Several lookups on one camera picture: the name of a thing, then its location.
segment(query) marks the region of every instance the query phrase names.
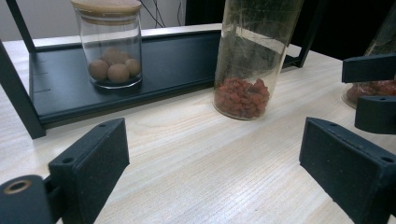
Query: white wall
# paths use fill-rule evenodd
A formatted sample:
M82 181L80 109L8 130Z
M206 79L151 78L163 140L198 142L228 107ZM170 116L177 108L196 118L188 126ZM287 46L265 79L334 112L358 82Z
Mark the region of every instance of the white wall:
M184 25L186 0L157 0L166 27L178 26L177 11L180 1L182 8L179 18ZM78 35L76 15L70 0L17 0L17 2L33 39ZM155 17L153 0L142 0L142 3ZM142 7L140 15L142 29L155 28L155 21L145 8ZM21 39L4 0L0 0L0 39L2 41Z

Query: brown egg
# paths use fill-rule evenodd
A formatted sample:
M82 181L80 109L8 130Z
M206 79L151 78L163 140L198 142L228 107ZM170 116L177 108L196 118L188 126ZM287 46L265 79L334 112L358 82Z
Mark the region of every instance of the brown egg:
M130 58L131 58L131 55L129 55L129 53L127 53L127 52L120 53L120 63L125 63Z
M103 60L93 60L88 65L88 71L93 79L103 81L107 78L108 64Z
M102 55L102 59L108 63L108 65L112 65L114 63L120 63L120 54L121 51L119 49L110 47L105 49Z
M137 61L135 59L128 59L125 62L125 65L128 67L131 77L135 77L140 73L139 61Z
M108 68L107 76L114 83L126 82L129 79L129 69L123 63L115 63Z

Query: glass jar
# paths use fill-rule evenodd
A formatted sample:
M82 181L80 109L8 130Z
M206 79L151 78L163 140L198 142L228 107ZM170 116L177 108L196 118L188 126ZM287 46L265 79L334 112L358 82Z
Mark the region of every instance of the glass jar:
M136 0L71 0L90 82L117 89L142 79L141 30Z
M387 17L378 29L375 38L364 53L368 55L388 54L396 52L396 2L393 3ZM343 101L356 108L360 96L396 96L395 80L369 81L348 83L342 94Z
M227 0L214 107L234 119L264 116L303 0Z

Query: black tray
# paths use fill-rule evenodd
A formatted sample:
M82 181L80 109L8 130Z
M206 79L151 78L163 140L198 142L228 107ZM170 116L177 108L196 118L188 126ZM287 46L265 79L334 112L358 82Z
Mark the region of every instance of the black tray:
M81 45L30 54L30 97L40 122L59 126L213 86L220 31L142 40L143 80L117 90L88 79Z

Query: wooden table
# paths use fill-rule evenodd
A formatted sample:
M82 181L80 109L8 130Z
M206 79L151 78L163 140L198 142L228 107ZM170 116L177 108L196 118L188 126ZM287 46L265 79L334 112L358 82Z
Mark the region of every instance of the wooden table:
M144 34L207 28L220 26ZM78 39L35 42L64 41ZM21 41L5 46L28 88L26 48ZM289 53L297 55L298 48L291 46ZM338 123L392 153L396 136L353 127L355 110L341 100L341 68L341 61L311 51L303 68L282 71L265 118L256 121L222 116L207 89L50 129L36 140L0 89L0 183L20 175L48 176L48 163L84 133L123 117L131 164L96 223L352 223L300 166L305 118Z

